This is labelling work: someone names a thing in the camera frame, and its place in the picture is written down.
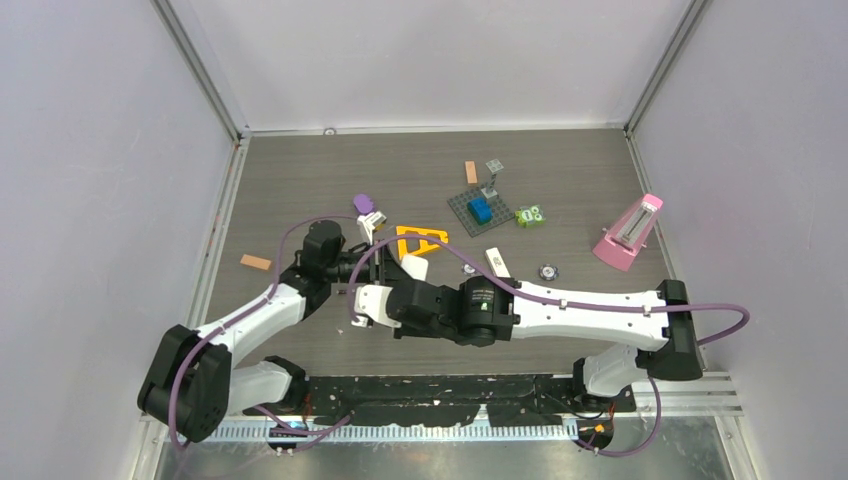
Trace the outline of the yellow triangular frame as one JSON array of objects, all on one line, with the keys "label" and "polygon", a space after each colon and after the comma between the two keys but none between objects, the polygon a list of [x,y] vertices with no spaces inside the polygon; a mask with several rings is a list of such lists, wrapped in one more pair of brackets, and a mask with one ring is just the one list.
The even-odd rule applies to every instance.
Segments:
[{"label": "yellow triangular frame", "polygon": [[398,225],[395,227],[397,235],[421,235],[421,238],[404,238],[397,242],[397,251],[400,259],[406,256],[423,256],[442,248],[441,244],[430,242],[430,239],[447,244],[449,242],[448,232],[445,230]]}]

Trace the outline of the long wooden block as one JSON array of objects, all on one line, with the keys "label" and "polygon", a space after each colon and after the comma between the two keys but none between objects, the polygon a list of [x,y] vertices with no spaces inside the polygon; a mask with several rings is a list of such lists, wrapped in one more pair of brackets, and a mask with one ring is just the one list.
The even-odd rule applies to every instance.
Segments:
[{"label": "long wooden block", "polygon": [[270,259],[244,254],[240,259],[240,264],[257,270],[268,271],[272,267],[273,261]]}]

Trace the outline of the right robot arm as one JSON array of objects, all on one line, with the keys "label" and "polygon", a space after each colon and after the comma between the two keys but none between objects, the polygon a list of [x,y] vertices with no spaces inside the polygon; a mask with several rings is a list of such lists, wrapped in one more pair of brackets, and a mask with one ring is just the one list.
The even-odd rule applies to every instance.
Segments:
[{"label": "right robot arm", "polygon": [[376,312],[398,338],[442,338],[475,347],[537,337],[606,341],[609,349],[579,358],[572,367],[572,400],[591,411],[641,379],[701,378],[687,304],[686,287],[677,280],[643,292],[603,294],[474,276],[456,288],[399,281],[382,290]]}]

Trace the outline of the white remote control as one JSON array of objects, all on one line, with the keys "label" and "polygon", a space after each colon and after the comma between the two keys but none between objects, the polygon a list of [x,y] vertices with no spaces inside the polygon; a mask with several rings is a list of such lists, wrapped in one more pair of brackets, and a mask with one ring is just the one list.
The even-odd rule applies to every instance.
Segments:
[{"label": "white remote control", "polygon": [[400,266],[414,280],[425,281],[427,279],[429,261],[423,257],[411,254],[405,255],[400,261]]}]

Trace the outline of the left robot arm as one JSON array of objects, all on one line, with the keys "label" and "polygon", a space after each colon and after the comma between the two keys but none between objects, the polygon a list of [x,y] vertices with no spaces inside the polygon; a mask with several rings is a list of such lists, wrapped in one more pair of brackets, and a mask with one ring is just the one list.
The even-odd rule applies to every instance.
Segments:
[{"label": "left robot arm", "polygon": [[227,316],[190,329],[168,329],[156,350],[137,397],[145,414],[165,424],[173,440],[199,443],[228,415],[275,406],[301,413],[309,381],[303,368],[279,356],[241,367],[241,361],[280,331],[317,311],[336,283],[372,283],[380,260],[366,259],[374,234],[385,223],[381,212],[360,215],[363,241],[350,249],[338,216],[308,221],[302,246],[288,266],[277,262],[270,286]]}]

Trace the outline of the white remote battery cover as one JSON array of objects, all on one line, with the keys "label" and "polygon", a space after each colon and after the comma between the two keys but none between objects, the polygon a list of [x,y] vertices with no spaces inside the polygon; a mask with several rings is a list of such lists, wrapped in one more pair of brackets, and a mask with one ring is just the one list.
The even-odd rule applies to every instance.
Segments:
[{"label": "white remote battery cover", "polygon": [[495,276],[504,278],[511,276],[510,271],[505,264],[504,258],[497,247],[486,249],[484,254],[490,270]]}]

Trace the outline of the green monster toy cube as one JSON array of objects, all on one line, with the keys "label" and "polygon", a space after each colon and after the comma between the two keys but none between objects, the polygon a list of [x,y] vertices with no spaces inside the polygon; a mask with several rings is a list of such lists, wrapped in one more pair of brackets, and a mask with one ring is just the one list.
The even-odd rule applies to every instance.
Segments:
[{"label": "green monster toy cube", "polygon": [[523,206],[515,212],[516,223],[522,228],[543,225],[546,217],[540,205]]}]

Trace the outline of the purple spool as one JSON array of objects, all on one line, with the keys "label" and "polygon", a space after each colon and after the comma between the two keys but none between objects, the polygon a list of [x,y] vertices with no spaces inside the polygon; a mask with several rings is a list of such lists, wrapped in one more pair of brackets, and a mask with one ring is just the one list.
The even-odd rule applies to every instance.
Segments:
[{"label": "purple spool", "polygon": [[377,210],[373,199],[363,193],[353,197],[353,206],[359,215],[369,215]]}]

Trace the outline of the grey lego post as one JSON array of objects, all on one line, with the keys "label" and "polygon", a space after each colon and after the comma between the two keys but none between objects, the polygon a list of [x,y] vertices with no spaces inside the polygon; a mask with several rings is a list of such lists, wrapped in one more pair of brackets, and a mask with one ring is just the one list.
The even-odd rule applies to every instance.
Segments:
[{"label": "grey lego post", "polygon": [[498,196],[495,185],[497,176],[504,169],[504,166],[499,159],[489,160],[485,166],[489,170],[490,177],[481,187],[481,193],[486,199],[490,199]]}]

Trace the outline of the blue lego brick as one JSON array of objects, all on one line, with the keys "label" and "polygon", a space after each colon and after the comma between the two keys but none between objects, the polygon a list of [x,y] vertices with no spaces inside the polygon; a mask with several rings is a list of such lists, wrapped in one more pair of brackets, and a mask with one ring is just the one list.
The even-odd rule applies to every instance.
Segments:
[{"label": "blue lego brick", "polygon": [[493,213],[484,197],[477,197],[467,203],[467,210],[477,225],[485,225],[492,221]]}]

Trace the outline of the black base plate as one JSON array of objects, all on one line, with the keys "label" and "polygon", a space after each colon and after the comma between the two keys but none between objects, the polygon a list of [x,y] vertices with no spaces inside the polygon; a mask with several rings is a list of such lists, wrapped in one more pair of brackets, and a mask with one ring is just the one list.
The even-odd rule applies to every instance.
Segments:
[{"label": "black base plate", "polygon": [[323,424],[345,416],[354,426],[467,426],[484,414],[494,427],[555,425],[636,410],[633,390],[611,400],[582,396],[569,375],[315,376],[311,413]]}]

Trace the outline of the grey lego baseplate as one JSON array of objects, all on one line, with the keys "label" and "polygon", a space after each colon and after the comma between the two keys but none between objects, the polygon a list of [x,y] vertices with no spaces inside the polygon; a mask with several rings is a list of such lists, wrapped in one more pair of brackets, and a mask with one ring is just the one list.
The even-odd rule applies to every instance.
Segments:
[{"label": "grey lego baseplate", "polygon": [[482,187],[471,187],[447,199],[447,204],[470,237],[512,221],[514,211],[499,193],[487,197]]}]

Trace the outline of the pink metronome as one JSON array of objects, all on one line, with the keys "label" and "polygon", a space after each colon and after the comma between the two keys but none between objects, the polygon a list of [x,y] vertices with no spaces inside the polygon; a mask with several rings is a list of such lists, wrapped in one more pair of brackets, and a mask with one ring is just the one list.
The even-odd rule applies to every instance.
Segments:
[{"label": "pink metronome", "polygon": [[648,235],[656,225],[663,200],[644,194],[635,201],[609,228],[592,249],[596,258],[605,264],[627,272],[645,247]]}]

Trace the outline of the poker chip right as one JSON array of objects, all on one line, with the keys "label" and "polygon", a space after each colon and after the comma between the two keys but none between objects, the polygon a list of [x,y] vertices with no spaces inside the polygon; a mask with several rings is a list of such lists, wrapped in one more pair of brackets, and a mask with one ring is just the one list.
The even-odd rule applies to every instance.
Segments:
[{"label": "poker chip right", "polygon": [[538,269],[538,275],[545,281],[553,281],[559,277],[559,269],[555,265],[543,264]]}]

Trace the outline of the small wooden block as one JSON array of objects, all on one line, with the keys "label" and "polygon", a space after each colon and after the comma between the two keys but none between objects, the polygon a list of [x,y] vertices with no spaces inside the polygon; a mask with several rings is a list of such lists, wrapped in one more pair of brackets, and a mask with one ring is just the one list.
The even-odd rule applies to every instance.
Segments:
[{"label": "small wooden block", "polygon": [[467,185],[473,186],[478,184],[477,169],[474,161],[464,162],[464,172]]}]

